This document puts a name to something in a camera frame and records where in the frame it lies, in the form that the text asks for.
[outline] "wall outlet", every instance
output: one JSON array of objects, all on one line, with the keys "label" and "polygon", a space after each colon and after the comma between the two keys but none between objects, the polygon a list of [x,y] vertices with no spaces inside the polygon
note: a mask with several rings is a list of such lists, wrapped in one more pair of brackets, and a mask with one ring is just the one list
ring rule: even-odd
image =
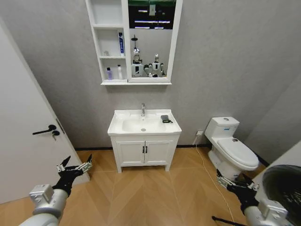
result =
[{"label": "wall outlet", "polygon": [[197,134],[196,134],[196,136],[201,136],[203,134],[203,131],[197,131]]}]

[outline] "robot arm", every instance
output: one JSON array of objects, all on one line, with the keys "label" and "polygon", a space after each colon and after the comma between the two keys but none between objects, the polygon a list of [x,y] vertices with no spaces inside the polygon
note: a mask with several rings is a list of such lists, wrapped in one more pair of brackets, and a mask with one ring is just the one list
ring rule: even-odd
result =
[{"label": "robot arm", "polygon": [[161,68],[161,75],[162,75],[162,77],[165,77],[164,64],[163,63],[160,64],[160,68]]},{"label": "robot arm", "polygon": [[83,175],[92,167],[92,155],[79,166],[66,167],[70,156],[56,166],[60,179],[56,185],[37,185],[29,193],[35,208],[31,218],[21,226],[57,226],[62,218],[66,200],[71,194],[76,177]]},{"label": "robot arm", "polygon": [[151,68],[148,65],[144,65],[144,71],[147,74],[147,76],[149,76],[150,78],[152,78]]},{"label": "robot arm", "polygon": [[250,178],[245,176],[246,182],[233,182],[223,177],[217,170],[218,182],[228,191],[233,192],[239,199],[243,214],[249,226],[284,226],[287,210],[278,202],[255,199],[259,188]]}]

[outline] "cabinet door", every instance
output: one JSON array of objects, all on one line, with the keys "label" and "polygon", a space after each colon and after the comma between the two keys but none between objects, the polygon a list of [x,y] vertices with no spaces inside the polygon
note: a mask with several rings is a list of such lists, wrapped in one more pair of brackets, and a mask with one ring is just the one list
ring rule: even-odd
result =
[{"label": "cabinet door", "polygon": [[121,166],[144,164],[145,141],[116,142]]},{"label": "cabinet door", "polygon": [[145,141],[146,164],[168,164],[167,157],[173,141]]}]

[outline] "bottle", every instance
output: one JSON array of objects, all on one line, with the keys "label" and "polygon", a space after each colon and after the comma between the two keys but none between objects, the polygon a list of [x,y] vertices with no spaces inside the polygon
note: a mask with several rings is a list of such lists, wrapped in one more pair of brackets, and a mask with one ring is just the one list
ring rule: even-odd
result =
[{"label": "bottle", "polygon": [[107,67],[107,74],[108,74],[108,78],[109,80],[112,80],[113,77],[112,77],[112,71],[111,71],[111,68]]},{"label": "bottle", "polygon": [[123,48],[123,33],[120,31],[118,32],[119,38],[119,46],[120,46],[120,55],[124,57],[124,48]]},{"label": "bottle", "polygon": [[118,65],[118,75],[119,75],[119,79],[122,80],[121,65]]}]

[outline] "toilet lid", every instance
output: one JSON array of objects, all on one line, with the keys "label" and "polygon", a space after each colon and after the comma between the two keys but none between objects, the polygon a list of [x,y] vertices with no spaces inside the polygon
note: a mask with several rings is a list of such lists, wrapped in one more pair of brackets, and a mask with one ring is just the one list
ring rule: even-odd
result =
[{"label": "toilet lid", "polygon": [[235,161],[249,166],[258,166],[258,158],[254,152],[238,139],[229,138],[218,140],[217,143],[221,146],[224,152]]}]

